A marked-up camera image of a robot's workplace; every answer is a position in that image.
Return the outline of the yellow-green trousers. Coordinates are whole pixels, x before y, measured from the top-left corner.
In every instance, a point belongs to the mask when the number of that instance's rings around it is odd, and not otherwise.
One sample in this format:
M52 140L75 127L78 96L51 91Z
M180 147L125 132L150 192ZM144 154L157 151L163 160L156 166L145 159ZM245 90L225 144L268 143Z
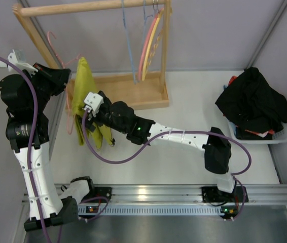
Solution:
M77 65L71 109L75 118L75 128L79 145L84 145L85 139L91 136L95 148L99 150L102 147L103 140L106 140L110 146L114 146L115 140L112 135L112 130L105 125L99 126L94 123L93 131L82 127L82 118L85 114L86 107L90 106L90 100L88 98L92 98L95 93L98 93L98 89L92 76L92 71L87 60L82 57L79 59Z

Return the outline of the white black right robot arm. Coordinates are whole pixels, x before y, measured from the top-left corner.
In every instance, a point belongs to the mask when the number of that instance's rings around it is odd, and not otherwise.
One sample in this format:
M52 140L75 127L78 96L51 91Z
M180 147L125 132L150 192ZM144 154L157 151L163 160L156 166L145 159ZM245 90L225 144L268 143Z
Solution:
M151 119L137 116L125 102L112 103L100 91L90 92L84 98L82 126L94 130L94 126L106 126L126 136L131 143L141 146L173 145L188 147L204 156L204 167L214 174L217 190L233 195L237 186L229 170L232 138L216 127L210 131L186 131L164 126Z

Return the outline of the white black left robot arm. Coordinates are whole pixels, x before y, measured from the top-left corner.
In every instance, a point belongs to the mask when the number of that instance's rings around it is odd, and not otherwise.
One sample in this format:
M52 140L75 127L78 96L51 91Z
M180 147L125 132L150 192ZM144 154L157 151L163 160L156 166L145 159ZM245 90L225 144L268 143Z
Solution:
M44 109L52 96L62 93L70 69L53 69L38 63L35 72L22 70L0 81L1 100L6 104L6 138L24 176L30 206L26 231L71 223L77 219L72 196L60 199L49 159L49 120Z

